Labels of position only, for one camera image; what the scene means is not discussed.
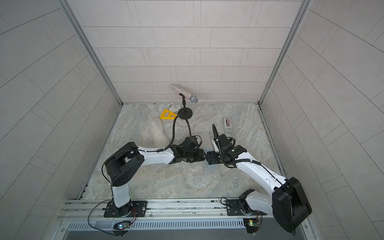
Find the right circuit board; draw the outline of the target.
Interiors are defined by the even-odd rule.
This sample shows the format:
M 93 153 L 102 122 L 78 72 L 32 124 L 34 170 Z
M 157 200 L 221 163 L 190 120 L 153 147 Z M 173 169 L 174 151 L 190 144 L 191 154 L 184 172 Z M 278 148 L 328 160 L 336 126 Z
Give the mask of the right circuit board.
M 255 234 L 260 229 L 260 221 L 258 219 L 243 219 L 244 226 L 248 234 Z

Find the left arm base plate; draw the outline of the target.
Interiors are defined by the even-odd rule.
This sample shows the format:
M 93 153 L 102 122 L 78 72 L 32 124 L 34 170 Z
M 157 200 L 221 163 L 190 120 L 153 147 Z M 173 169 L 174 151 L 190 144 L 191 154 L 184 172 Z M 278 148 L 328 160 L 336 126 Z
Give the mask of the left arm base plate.
M 109 201 L 105 208 L 104 218 L 133 218 L 144 217 L 147 210 L 147 201 L 130 201 L 118 208 L 114 201 Z

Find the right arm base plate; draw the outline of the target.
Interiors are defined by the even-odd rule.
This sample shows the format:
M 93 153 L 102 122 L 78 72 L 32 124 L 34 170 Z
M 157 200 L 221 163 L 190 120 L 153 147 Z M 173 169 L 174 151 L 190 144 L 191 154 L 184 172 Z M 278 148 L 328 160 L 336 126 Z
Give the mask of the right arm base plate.
M 245 200 L 221 198 L 221 204 L 226 207 L 228 216 L 266 216 L 266 213 L 253 211 Z

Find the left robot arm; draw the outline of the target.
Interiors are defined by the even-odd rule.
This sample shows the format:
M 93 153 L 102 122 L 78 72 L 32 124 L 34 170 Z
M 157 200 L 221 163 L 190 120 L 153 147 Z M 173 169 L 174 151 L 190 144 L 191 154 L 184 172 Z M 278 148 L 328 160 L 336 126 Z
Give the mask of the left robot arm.
M 202 141 L 197 136 L 185 138 L 180 145 L 170 145 L 162 149 L 137 146 L 129 142 L 110 156 L 103 164 L 112 187 L 113 202 L 119 209 L 131 202 L 129 181 L 140 167 L 154 164 L 195 163 L 206 159 L 200 148 Z

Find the aluminium mounting rail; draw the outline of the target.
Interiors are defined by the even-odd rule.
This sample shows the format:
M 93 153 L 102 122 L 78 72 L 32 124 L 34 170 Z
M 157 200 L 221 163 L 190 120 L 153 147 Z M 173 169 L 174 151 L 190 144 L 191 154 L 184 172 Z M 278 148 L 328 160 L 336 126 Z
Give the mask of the aluminium mounting rail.
M 141 218 L 160 217 L 196 217 L 208 218 L 217 216 L 228 216 L 227 210 L 220 202 L 221 199 L 149 199 L 133 200 L 147 201 L 147 210 Z M 107 203 L 96 200 L 69 201 L 63 206 L 58 219 L 64 218 L 104 218 Z

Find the circuit board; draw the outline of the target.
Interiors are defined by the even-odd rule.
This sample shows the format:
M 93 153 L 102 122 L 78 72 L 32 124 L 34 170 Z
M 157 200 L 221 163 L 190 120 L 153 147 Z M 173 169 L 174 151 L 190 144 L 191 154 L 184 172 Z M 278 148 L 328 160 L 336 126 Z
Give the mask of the circuit board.
M 129 229 L 131 226 L 131 221 L 122 221 L 118 222 L 113 226 L 113 229 L 116 231 L 124 231 L 126 229 Z
M 248 234 L 255 234 L 260 229 L 260 221 L 258 219 L 243 219 L 244 226 Z

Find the yellow triangle ruler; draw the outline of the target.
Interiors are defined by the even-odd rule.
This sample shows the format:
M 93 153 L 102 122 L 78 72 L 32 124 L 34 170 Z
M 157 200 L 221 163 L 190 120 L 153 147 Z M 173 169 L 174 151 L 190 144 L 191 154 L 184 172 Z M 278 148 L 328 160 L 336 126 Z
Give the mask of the yellow triangle ruler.
M 159 119 L 161 120 L 174 120 L 178 115 L 171 112 L 168 109 L 164 109 L 163 112 L 161 113 Z

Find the left circuit board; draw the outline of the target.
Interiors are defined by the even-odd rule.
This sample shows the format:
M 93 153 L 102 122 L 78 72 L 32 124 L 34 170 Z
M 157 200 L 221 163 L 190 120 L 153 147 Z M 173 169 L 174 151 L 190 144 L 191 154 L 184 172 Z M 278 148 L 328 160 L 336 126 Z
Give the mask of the left circuit board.
M 126 229 L 129 229 L 131 226 L 131 221 L 122 221 L 118 222 L 113 226 L 113 229 L 116 231 L 124 231 Z

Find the glitter microphone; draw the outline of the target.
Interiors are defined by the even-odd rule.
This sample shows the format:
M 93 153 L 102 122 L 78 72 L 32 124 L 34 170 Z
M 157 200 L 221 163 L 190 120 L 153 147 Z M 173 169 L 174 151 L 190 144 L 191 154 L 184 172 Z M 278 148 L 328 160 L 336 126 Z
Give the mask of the glitter microphone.
M 183 95 L 186 99 L 189 99 L 193 104 L 196 104 L 199 101 L 197 96 L 188 93 L 184 89 L 182 89 L 182 88 L 180 88 L 174 84 L 171 85 L 171 88 L 172 88 L 172 90 L 174 90 L 178 94 Z

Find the black microphone stand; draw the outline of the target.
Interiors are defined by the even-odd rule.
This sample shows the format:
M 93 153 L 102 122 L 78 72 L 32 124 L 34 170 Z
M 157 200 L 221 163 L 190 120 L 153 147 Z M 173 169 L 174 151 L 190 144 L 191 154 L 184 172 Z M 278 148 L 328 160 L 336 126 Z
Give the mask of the black microphone stand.
M 183 120 L 188 120 L 193 116 L 193 111 L 186 106 L 186 97 L 183 94 L 179 94 L 182 97 L 183 107 L 178 111 L 178 117 Z

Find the white crumpled object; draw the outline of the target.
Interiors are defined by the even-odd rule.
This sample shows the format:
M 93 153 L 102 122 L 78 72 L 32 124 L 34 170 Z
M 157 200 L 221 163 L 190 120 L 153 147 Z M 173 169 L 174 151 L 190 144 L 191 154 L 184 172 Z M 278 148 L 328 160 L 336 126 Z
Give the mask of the white crumpled object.
M 178 112 L 180 109 L 181 109 L 181 105 L 179 104 L 173 104 L 169 107 L 169 111 L 173 112 L 173 113 L 176 113 Z

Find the clear bubble wrap sheet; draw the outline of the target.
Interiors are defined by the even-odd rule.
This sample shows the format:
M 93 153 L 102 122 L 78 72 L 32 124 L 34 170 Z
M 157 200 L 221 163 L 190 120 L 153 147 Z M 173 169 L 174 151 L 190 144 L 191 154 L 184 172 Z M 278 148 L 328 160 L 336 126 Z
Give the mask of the clear bubble wrap sheet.
M 165 148 L 170 140 L 164 133 L 163 124 L 158 118 L 148 119 L 148 132 L 155 148 Z

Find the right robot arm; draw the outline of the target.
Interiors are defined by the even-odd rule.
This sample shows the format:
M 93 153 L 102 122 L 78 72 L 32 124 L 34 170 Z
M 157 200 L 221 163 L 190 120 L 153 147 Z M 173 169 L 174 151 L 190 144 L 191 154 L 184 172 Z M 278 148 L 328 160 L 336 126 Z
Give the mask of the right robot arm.
M 267 193 L 258 194 L 248 189 L 239 196 L 238 205 L 226 201 L 229 209 L 239 209 L 244 215 L 264 213 L 273 216 L 288 233 L 313 212 L 305 191 L 296 178 L 287 179 L 257 161 L 244 147 L 225 134 L 214 133 L 214 151 L 207 153 L 210 165 L 223 164 L 230 169 L 239 169 L 256 181 Z

